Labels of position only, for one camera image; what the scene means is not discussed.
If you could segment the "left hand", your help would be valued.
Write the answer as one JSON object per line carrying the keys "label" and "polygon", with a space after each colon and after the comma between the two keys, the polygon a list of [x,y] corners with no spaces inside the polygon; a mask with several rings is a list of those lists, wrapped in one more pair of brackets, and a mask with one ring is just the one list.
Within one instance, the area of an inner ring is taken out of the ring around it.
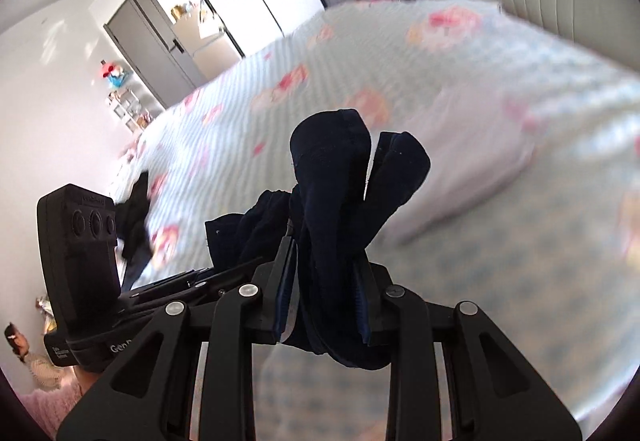
{"label": "left hand", "polygon": [[85,395],[102,376],[101,373],[87,371],[87,369],[83,369],[79,365],[74,366],[73,370],[83,395]]}

